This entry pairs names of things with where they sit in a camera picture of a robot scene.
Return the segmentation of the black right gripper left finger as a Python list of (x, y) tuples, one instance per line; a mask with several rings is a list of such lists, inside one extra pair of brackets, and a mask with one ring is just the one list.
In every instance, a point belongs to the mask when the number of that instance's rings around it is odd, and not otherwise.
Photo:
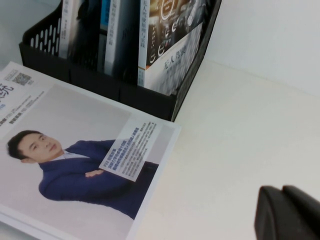
[(282, 189), (259, 189), (254, 230), (258, 240), (316, 240)]

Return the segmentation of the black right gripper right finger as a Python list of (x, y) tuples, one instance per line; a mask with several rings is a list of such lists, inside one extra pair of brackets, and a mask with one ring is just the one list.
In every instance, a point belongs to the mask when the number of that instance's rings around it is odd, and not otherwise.
[(320, 239), (320, 201), (293, 185), (282, 187), (308, 228)]

